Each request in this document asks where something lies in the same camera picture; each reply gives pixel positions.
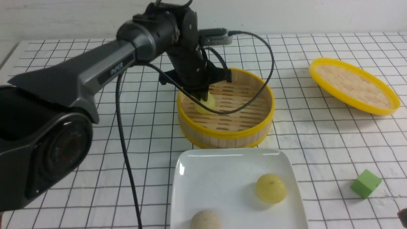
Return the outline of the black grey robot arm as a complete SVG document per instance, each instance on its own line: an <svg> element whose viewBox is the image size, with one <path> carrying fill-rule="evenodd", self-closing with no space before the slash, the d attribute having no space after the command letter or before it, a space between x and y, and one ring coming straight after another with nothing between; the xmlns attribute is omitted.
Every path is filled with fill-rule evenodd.
<svg viewBox="0 0 407 229"><path fill-rule="evenodd" d="M1 212L23 209L83 162L100 121L94 96L128 68L166 53L174 69L161 73L160 83L198 100L208 97L211 84L231 82L231 71L200 51L203 37L189 4L156 1L113 41L2 85Z"/></svg>

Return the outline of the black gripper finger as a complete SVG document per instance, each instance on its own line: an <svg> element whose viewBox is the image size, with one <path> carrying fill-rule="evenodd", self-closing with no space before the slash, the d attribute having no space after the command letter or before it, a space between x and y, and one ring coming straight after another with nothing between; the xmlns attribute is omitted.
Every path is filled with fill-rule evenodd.
<svg viewBox="0 0 407 229"><path fill-rule="evenodd" d="M209 88L199 88L197 90L194 90L194 97L199 101L207 101L208 93Z"/></svg>

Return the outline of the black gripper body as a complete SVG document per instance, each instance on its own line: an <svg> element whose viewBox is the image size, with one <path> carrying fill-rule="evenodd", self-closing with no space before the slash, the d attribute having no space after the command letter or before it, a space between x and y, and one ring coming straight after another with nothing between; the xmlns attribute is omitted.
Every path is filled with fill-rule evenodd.
<svg viewBox="0 0 407 229"><path fill-rule="evenodd" d="M160 73L159 82L178 84L189 93L207 93L212 84L232 82L232 72L215 66L199 49L172 48L167 51L173 70Z"/></svg>

